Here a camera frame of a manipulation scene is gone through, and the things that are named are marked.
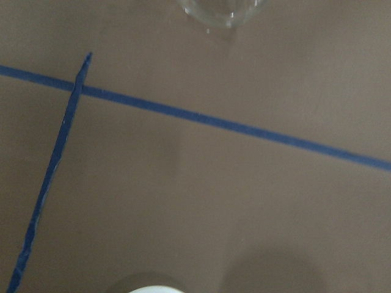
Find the round white object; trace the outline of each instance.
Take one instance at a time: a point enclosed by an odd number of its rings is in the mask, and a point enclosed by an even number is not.
[[[130,293],[183,293],[183,292],[179,291],[178,289],[174,289],[167,286],[148,286],[148,287],[143,287],[131,291]]]

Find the glass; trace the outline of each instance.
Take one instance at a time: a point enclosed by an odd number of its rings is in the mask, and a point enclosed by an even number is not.
[[[266,0],[177,0],[188,15],[214,27],[231,28],[257,14]]]

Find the blue line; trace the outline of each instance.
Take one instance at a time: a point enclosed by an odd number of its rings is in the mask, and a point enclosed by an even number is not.
[[[54,79],[40,74],[30,73],[23,70],[17,70],[9,67],[0,66],[0,75],[6,75],[13,78],[18,78],[34,83],[48,85],[62,90],[70,90],[69,82],[62,81],[60,79]],[[135,98],[132,96],[122,95],[119,93],[110,92],[107,90],[98,89],[95,87],[83,86],[82,94],[92,96],[99,99],[105,99],[108,101],[137,107],[169,116],[202,123],[217,128],[226,129],[229,131],[235,131],[248,136],[254,136],[261,139],[270,140],[272,142],[282,143],[284,145],[290,145],[296,148],[302,148],[307,151],[313,151],[320,154],[336,157],[346,161],[355,162],[361,165],[366,165],[373,168],[378,168],[391,172],[391,162],[382,159],[376,159],[375,157],[365,156],[362,154],[352,153],[347,150],[335,148],[328,145],[312,142],[310,140],[300,139],[294,136],[289,136],[279,132],[269,131],[267,129],[257,128],[254,126],[237,123],[221,118],[216,118],[209,115],[192,112],[189,110],[180,109],[177,107],[168,106],[165,104],[154,103],[146,101],[144,99]]]
[[[64,151],[65,144],[67,142],[67,138],[72,126],[73,117],[75,116],[76,108],[78,106],[79,98],[82,92],[82,87],[84,80],[86,78],[86,74],[88,71],[88,67],[91,61],[91,53],[87,55],[84,63],[80,69],[80,72],[76,76],[76,81],[73,86],[72,94],[69,97],[68,105],[65,110],[64,119],[62,120],[61,127],[59,130],[59,134],[57,136],[56,144],[54,145],[54,149],[52,155],[50,157],[49,166],[46,169],[46,174],[42,182],[41,190],[35,204],[34,211],[32,213],[29,226],[27,228],[26,235],[24,237],[23,248],[21,253],[19,254],[18,260],[16,261],[15,269],[13,270],[13,274],[11,276],[11,280],[8,286],[7,293],[14,293],[18,289],[21,279],[23,277],[24,270],[27,265],[27,261],[29,260],[32,245],[34,243],[35,235],[37,232],[38,222],[40,218],[40,214],[43,209],[43,205],[45,204],[46,196],[49,191],[49,187],[51,181],[53,180],[56,169],[60,163],[62,152]],[[18,71],[12,70],[9,71],[13,75],[8,74],[8,76],[18,77]],[[28,81],[35,82],[35,79],[31,73],[27,73],[25,71],[21,71],[21,78]],[[42,75],[37,75],[38,83],[53,86],[53,85],[66,85],[68,89],[68,83],[65,81],[60,81],[59,79],[46,78]]]

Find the clear glass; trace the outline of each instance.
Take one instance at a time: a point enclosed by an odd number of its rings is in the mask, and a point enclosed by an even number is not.
[[[177,0],[188,15],[214,27],[236,27],[260,11],[266,0]]]

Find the blue tape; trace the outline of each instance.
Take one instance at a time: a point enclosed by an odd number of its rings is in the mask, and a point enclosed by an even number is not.
[[[60,79],[50,78],[48,76],[43,76],[40,74],[30,73],[23,70],[17,70],[14,68],[0,66],[0,74],[5,76],[10,76],[13,78],[26,80],[26,81],[31,81],[34,83],[48,85],[50,87],[55,87],[57,89],[70,90],[69,82],[62,81]],[[229,131],[235,131],[241,134],[258,137],[261,139],[266,139],[272,142],[282,143],[285,145],[290,145],[296,148],[301,148],[303,150],[313,151],[316,153],[325,154],[346,161],[351,161],[361,165],[366,165],[369,167],[378,168],[378,169],[391,172],[391,162],[389,161],[377,159],[375,157],[370,157],[362,154],[352,153],[347,150],[335,148],[328,145],[323,145],[305,139],[300,139],[298,137],[289,136],[286,134],[281,134],[279,132],[269,131],[267,129],[257,128],[254,126],[249,126],[234,121],[229,121],[229,120],[225,120],[209,115],[204,115],[197,112],[180,109],[177,107],[167,106],[160,103],[154,103],[151,101],[146,101],[144,99],[122,95],[119,93],[114,93],[107,90],[98,89],[95,87],[84,86],[82,88],[82,94],[99,98],[99,99],[105,99],[108,101],[112,101],[128,106],[137,107],[140,109],[166,114],[169,116],[173,116],[189,121],[194,121],[197,123],[214,126],[217,128],[226,129]]]
[[[7,293],[16,292],[16,290],[20,285],[21,279],[23,277],[23,273],[26,268],[27,261],[29,260],[31,250],[32,250],[32,245],[37,232],[40,214],[42,212],[43,205],[45,204],[46,196],[48,194],[51,181],[54,177],[56,169],[61,160],[62,152],[64,151],[65,144],[67,142],[67,138],[69,135],[69,131],[72,126],[73,117],[75,116],[76,108],[78,106],[83,83],[86,78],[88,67],[91,61],[91,56],[92,56],[91,53],[86,56],[86,59],[84,60],[80,72],[76,76],[75,84],[70,88],[70,90],[72,90],[72,94],[70,95],[68,100],[68,105],[65,110],[64,119],[62,120],[59,134],[57,136],[56,144],[54,145],[54,149],[50,157],[49,166],[46,169],[46,174],[42,182],[41,190],[37,202],[35,204],[35,208],[32,213],[26,235],[24,237],[23,248],[21,253],[19,254],[18,260],[16,261],[16,266],[15,269],[13,270],[13,274],[11,276]],[[39,74],[31,74],[25,71],[18,71],[12,68],[8,68],[7,72],[8,72],[7,76],[21,78],[32,82],[45,84],[48,86],[54,86],[58,89],[68,90],[70,85],[70,82],[61,81],[59,79],[47,78],[46,76],[42,76]]]

